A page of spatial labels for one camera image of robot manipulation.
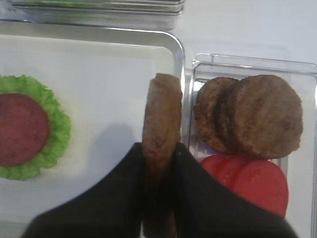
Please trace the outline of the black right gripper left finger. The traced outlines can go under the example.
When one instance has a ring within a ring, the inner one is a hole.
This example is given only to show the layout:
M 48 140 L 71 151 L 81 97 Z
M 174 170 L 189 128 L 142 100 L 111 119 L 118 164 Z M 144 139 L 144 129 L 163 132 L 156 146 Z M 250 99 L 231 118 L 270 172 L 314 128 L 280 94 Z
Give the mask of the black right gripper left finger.
M 138 238 L 140 236 L 144 159 L 134 143 L 119 164 L 76 198 L 30 223 L 24 238 Z

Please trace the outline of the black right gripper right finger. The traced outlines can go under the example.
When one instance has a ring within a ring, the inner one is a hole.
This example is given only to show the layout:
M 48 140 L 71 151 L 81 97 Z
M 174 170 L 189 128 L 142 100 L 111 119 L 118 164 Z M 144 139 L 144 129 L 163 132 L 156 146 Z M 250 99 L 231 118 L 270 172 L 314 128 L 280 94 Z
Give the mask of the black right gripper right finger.
M 172 192 L 179 238 L 295 238 L 282 217 L 235 195 L 178 143 L 172 157 Z

